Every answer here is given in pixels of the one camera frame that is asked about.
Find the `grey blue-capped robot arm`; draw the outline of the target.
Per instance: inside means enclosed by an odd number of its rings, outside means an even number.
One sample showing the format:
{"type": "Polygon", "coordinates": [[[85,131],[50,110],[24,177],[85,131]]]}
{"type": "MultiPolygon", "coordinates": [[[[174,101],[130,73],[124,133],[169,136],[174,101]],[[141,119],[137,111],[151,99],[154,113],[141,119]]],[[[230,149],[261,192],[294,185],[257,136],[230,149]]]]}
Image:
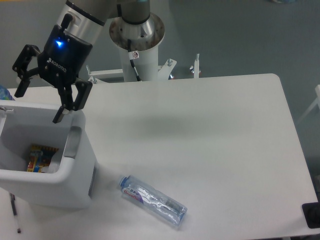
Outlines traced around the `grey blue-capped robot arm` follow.
{"type": "Polygon", "coordinates": [[[99,37],[106,21],[122,17],[127,23],[142,24],[150,17],[148,0],[68,0],[39,50],[27,44],[12,66],[20,79],[15,97],[25,95],[31,79],[39,76],[57,89],[61,106],[53,123],[70,111],[84,108],[92,82],[79,78],[79,72],[99,37]]]}

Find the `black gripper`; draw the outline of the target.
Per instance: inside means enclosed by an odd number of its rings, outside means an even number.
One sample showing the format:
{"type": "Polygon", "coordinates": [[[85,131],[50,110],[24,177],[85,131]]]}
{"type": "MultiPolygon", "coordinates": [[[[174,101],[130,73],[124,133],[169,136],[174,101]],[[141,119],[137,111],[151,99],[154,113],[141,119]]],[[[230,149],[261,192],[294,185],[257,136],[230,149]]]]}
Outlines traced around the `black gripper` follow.
{"type": "Polygon", "coordinates": [[[60,123],[66,115],[66,111],[82,110],[87,102],[93,83],[76,79],[93,45],[77,37],[61,32],[61,27],[55,25],[47,39],[42,52],[36,45],[26,44],[12,70],[17,73],[20,83],[14,94],[16,98],[25,95],[31,78],[35,75],[57,88],[61,100],[52,122],[60,123]],[[28,70],[31,60],[37,57],[38,67],[28,70]],[[73,100],[72,84],[77,89],[77,95],[73,100]]]}

